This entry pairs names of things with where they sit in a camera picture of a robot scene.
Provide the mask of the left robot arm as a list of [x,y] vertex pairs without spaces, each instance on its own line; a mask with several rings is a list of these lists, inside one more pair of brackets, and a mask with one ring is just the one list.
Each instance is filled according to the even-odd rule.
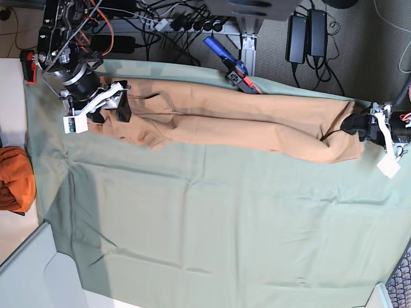
[[[357,134],[361,142],[370,141],[385,149],[393,144],[410,144],[410,103],[404,102],[406,98],[410,98],[410,79],[393,102],[384,105],[374,102],[354,112],[343,120],[341,130],[350,135]],[[382,124],[389,131],[390,141],[378,126],[378,115],[383,116]]]

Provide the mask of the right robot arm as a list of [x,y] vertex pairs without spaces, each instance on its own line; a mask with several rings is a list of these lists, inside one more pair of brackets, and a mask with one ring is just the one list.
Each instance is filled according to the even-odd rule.
[[96,70],[104,56],[114,49],[114,31],[109,28],[109,43],[102,51],[93,51],[86,30],[103,21],[110,23],[104,1],[46,1],[39,30],[37,60],[42,81],[54,78],[61,84],[55,96],[64,104],[73,122],[85,116],[94,123],[104,123],[101,110],[113,110],[116,119],[127,123],[131,118],[127,81],[103,83]]

